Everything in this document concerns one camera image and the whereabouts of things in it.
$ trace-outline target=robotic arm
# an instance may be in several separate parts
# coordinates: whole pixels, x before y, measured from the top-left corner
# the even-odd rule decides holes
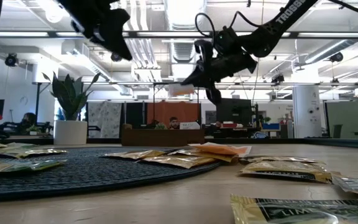
[[[110,5],[118,0],[57,1],[71,14],[76,32],[81,32],[90,41],[102,45],[126,60],[132,59],[122,36],[122,27],[130,16],[123,9],[110,9]],[[330,1],[358,12],[357,8],[340,0]],[[205,88],[208,99],[214,104],[220,103],[221,94],[214,84],[222,78],[232,77],[243,69],[253,73],[257,62],[250,55],[266,57],[277,45],[283,33],[316,2],[317,0],[290,0],[277,16],[262,25],[253,24],[240,12],[236,12],[234,19],[240,15],[257,29],[249,35],[237,36],[230,25],[214,33],[212,42],[195,41],[195,49],[200,54],[200,59],[194,72],[181,84]],[[218,52],[216,57],[213,57],[213,49]]]

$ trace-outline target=table surface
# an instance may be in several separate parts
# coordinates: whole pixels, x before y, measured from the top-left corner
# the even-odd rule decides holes
[[[254,145],[250,154],[302,156],[358,177],[358,149],[302,144]],[[326,184],[238,177],[241,165],[173,182],[96,194],[0,203],[0,223],[234,223],[230,194],[281,199],[350,199]]]

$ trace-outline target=computer monitor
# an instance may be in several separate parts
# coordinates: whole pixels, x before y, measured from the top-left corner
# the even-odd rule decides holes
[[[252,103],[250,100],[223,98],[216,106],[217,121],[232,121],[247,126],[252,123]]]

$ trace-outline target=dark woven placemat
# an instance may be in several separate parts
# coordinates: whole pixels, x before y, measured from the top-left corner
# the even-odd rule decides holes
[[[147,147],[93,147],[66,150],[67,154],[26,159],[31,161],[67,159],[68,161],[62,166],[26,175],[0,175],[0,201],[142,186],[189,177],[219,166],[216,162],[184,169],[163,164],[100,157],[110,152],[149,150]]]

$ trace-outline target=white planter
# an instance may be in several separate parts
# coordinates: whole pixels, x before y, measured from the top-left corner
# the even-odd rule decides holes
[[[62,146],[86,144],[87,129],[85,121],[55,121],[53,143]]]

